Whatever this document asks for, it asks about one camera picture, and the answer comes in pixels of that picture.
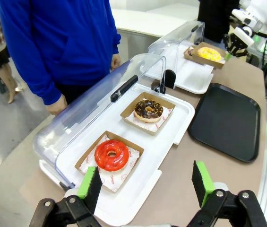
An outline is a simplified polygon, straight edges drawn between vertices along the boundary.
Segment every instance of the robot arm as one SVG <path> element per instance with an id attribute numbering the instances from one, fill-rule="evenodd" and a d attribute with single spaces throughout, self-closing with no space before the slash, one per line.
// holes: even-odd
<path id="1" fill-rule="evenodd" d="M 233 195 L 222 189 L 215 190 L 203 162 L 194 161 L 192 182 L 201 210 L 196 213 L 187 227 L 212 227 L 219 218 L 228 219 L 233 227 L 267 227 L 254 192 L 246 190 Z M 57 203 L 53 199 L 41 200 L 29 227 L 67 227 L 74 223 L 78 227 L 101 227 L 94 217 L 101 187 L 102 181 L 98 167 L 89 167 L 78 190 L 78 196 L 70 195 Z M 72 194 L 74 191 L 75 189 L 70 189 L 67 194 Z M 175 226 L 166 224 L 149 227 Z"/>
<path id="2" fill-rule="evenodd" d="M 234 9 L 232 14 L 245 26 L 237 27 L 233 34 L 225 37 L 226 49 L 234 56 L 246 55 L 246 50 L 237 51 L 253 45 L 254 41 L 251 39 L 253 32 L 258 33 L 263 25 L 267 26 L 267 0 L 252 0 L 246 10 Z"/>

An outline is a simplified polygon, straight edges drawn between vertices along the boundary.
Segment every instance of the clear plastic lid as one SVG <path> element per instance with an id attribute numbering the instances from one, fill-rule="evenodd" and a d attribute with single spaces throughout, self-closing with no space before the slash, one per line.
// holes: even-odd
<path id="1" fill-rule="evenodd" d="M 60 152 L 86 130 L 113 103 L 132 89 L 135 83 L 157 92 L 164 90 L 163 76 L 166 59 L 155 54 L 140 54 L 95 84 L 70 104 L 34 138 L 36 153 L 52 166 Z M 160 75 L 160 81 L 146 76 L 148 72 Z"/>
<path id="2" fill-rule="evenodd" d="M 192 44 L 198 45 L 203 41 L 205 23 L 200 21 L 189 21 L 161 37 L 148 48 L 148 53 L 165 56 L 167 60 L 166 69 L 178 69 L 178 55 L 180 46 L 189 47 Z"/>

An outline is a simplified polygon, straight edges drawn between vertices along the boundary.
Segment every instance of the yellow glazed donut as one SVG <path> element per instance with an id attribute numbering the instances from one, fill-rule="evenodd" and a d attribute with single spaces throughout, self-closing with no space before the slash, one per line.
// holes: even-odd
<path id="1" fill-rule="evenodd" d="M 202 58 L 206 58 L 208 60 L 212 61 L 220 61 L 222 59 L 222 56 L 220 53 L 212 48 L 209 47 L 202 47 L 198 50 L 199 56 Z"/>

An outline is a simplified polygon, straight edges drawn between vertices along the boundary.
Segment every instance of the white tray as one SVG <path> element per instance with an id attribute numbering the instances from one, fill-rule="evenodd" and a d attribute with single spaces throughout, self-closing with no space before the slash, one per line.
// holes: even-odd
<path id="1" fill-rule="evenodd" d="M 158 95 L 150 88 L 136 84 L 69 143 L 56 160 L 57 171 L 69 182 L 80 185 L 83 175 L 74 165 L 104 131 L 111 131 L 145 149 L 125 184 L 115 194 L 105 188 L 101 189 L 95 215 L 111 226 L 128 224 L 135 217 L 160 176 L 160 164 L 172 144 L 179 144 L 195 113 L 191 104 L 170 95 L 160 94 L 162 99 L 174 103 L 176 107 L 160 132 L 152 136 L 127 124 L 120 116 L 142 92 Z"/>
<path id="2" fill-rule="evenodd" d="M 174 43 L 167 48 L 164 48 L 164 52 L 161 53 L 161 55 L 166 57 L 166 69 L 172 69 L 174 68 L 174 62 L 176 61 L 177 48 L 179 48 L 177 69 L 175 71 L 176 80 L 174 85 L 194 94 L 203 94 L 207 91 L 210 85 L 213 77 L 212 70 L 214 67 L 209 65 L 201 65 L 185 59 L 184 51 L 191 45 L 192 43 L 187 41 L 181 42 L 179 46 Z M 154 79 L 160 79 L 159 73 L 147 73 L 147 76 Z"/>

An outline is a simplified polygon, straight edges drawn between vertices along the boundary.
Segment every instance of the chocolate icing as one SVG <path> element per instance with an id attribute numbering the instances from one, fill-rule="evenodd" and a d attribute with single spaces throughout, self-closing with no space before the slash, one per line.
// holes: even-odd
<path id="1" fill-rule="evenodd" d="M 146 107 L 151 107 L 152 111 L 147 111 Z M 142 100 L 138 102 L 135 106 L 135 112 L 143 118 L 159 118 L 163 114 L 163 107 L 156 101 L 152 100 Z"/>

